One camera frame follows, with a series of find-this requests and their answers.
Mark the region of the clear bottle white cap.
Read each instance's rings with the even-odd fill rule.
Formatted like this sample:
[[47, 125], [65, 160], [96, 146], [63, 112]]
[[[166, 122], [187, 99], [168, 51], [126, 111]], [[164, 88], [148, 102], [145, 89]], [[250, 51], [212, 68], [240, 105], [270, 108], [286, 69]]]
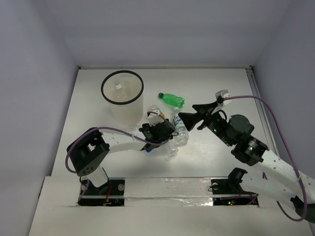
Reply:
[[180, 112], [180, 109], [178, 107], [175, 107], [173, 109], [172, 121], [173, 121], [174, 127], [176, 129], [176, 132], [178, 133], [178, 135], [174, 139], [175, 139], [175, 143], [178, 146], [184, 146], [188, 143], [189, 133], [188, 133], [187, 128], [185, 127], [182, 119], [178, 115], [179, 112]]

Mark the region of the green plastic bottle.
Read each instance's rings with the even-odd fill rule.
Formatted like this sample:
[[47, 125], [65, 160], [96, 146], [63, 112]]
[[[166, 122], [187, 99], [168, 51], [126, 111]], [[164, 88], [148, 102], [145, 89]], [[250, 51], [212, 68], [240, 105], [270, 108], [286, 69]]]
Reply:
[[161, 99], [165, 104], [173, 107], [182, 108], [185, 104], [185, 99], [169, 93], [159, 93], [158, 98]]

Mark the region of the crushed clear bottle blue cap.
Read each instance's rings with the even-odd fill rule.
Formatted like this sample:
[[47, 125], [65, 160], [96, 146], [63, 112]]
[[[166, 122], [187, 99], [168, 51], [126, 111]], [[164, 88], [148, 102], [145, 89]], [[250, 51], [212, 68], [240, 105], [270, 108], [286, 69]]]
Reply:
[[171, 159], [175, 156], [177, 156], [178, 154], [178, 148], [174, 145], [170, 145], [170, 144], [165, 144], [162, 145], [158, 148], [151, 148], [146, 150], [147, 153], [159, 153], [159, 154], [163, 154], [164, 156], [166, 156], [166, 158]]

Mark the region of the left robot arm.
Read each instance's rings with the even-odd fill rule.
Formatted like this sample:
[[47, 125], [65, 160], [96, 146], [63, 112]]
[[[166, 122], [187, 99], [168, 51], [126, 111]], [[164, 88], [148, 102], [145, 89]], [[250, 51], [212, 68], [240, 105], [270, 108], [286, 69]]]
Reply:
[[113, 127], [92, 127], [66, 149], [65, 167], [79, 177], [86, 177], [92, 189], [104, 194], [109, 188], [109, 178], [101, 168], [104, 158], [116, 152], [150, 152], [167, 147], [170, 153], [188, 142], [188, 130], [176, 113], [172, 120], [165, 118], [159, 109], [147, 112], [148, 122], [134, 133]]

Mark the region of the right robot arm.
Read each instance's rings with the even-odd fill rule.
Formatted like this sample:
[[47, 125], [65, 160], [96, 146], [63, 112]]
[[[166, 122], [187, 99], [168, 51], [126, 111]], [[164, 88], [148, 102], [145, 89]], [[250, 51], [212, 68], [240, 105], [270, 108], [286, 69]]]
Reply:
[[222, 103], [195, 104], [194, 114], [181, 114], [188, 130], [201, 123], [197, 130], [208, 128], [228, 147], [240, 162], [260, 170], [266, 177], [252, 177], [243, 169], [234, 168], [226, 181], [227, 189], [253, 191], [284, 204], [299, 216], [296, 221], [315, 221], [315, 180], [300, 172], [294, 163], [288, 164], [269, 147], [252, 136], [254, 126], [244, 115], [221, 115]]

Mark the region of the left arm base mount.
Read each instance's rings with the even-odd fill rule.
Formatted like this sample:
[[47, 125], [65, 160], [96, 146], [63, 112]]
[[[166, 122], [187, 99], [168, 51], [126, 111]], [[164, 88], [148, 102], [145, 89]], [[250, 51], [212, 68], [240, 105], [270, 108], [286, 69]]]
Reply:
[[80, 178], [78, 205], [83, 207], [123, 207], [125, 179], [112, 178], [101, 187], [95, 187], [85, 177]]

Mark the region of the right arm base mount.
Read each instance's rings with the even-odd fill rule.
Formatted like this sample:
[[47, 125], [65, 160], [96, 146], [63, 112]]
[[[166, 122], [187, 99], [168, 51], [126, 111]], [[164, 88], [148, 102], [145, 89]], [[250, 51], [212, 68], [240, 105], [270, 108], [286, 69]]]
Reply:
[[246, 170], [234, 168], [227, 178], [211, 179], [208, 188], [213, 194], [214, 206], [259, 206], [258, 194], [241, 187]]

